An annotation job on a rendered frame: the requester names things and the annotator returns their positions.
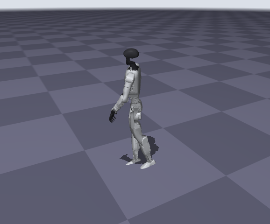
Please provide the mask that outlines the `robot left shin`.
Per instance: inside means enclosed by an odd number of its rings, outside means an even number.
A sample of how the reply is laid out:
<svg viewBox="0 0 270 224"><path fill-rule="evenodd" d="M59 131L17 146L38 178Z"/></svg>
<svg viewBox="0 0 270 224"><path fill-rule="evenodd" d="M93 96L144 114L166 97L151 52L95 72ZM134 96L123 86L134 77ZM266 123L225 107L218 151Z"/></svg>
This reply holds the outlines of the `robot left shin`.
<svg viewBox="0 0 270 224"><path fill-rule="evenodd" d="M148 138L147 137L143 137L142 138L142 143L138 142L140 149L142 151L142 153L144 154L145 158L147 159L147 162L151 163L152 159L151 159L151 155L150 155L150 145L148 142Z"/></svg>

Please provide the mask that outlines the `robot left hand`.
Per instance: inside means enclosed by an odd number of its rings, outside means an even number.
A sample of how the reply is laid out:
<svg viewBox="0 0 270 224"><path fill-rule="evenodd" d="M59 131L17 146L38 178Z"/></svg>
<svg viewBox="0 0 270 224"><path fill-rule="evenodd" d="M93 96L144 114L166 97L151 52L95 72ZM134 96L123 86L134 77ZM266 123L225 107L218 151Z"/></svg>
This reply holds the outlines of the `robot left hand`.
<svg viewBox="0 0 270 224"><path fill-rule="evenodd" d="M116 117L114 116L114 114L117 114L117 113L115 113L115 111L112 110L112 111L111 111L111 114L110 114L110 117L109 117L109 120L110 120L111 123L112 123L113 120L114 120L113 117L116 118ZM113 119L113 120L112 120L112 119Z"/></svg>

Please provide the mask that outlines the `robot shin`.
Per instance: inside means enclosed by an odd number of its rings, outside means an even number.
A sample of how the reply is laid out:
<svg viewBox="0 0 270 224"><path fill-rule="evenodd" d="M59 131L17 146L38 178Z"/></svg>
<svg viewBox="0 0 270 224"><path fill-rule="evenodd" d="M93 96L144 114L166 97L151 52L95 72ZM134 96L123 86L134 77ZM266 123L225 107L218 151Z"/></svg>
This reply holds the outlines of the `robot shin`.
<svg viewBox="0 0 270 224"><path fill-rule="evenodd" d="M145 158L147 159L147 162L151 163L152 159L151 159L151 155L150 155L150 145L148 142L148 138L147 137L143 137L142 138L142 143L138 142L140 149L142 151L142 153L144 154Z"/></svg>
<svg viewBox="0 0 270 224"><path fill-rule="evenodd" d="M133 150L133 159L136 160L138 159L138 151L139 151L139 144L138 141L136 140L136 138L133 136L132 134L132 150Z"/></svg>

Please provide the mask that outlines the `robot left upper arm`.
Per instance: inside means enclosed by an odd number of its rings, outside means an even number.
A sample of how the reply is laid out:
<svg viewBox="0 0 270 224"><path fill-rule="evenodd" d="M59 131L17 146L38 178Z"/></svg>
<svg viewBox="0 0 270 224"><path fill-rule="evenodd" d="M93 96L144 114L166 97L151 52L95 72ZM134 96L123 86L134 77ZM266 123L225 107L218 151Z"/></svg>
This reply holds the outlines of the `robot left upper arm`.
<svg viewBox="0 0 270 224"><path fill-rule="evenodd" d="M134 76L135 76L134 74L129 73L125 78L125 84L124 84L123 95L122 95L123 103L126 103L129 100L128 96L129 96L132 84L134 83L134 80L135 80Z"/></svg>

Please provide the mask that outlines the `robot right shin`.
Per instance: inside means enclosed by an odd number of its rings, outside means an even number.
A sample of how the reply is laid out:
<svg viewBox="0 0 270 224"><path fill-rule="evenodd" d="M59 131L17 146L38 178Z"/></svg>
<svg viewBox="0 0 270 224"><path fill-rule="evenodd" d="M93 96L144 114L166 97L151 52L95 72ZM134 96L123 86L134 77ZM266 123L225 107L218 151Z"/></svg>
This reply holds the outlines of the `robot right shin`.
<svg viewBox="0 0 270 224"><path fill-rule="evenodd" d="M136 138L133 136L132 134L132 150L133 150L133 159L136 160L138 159L138 151L139 151L139 144L138 141L136 140Z"/></svg>

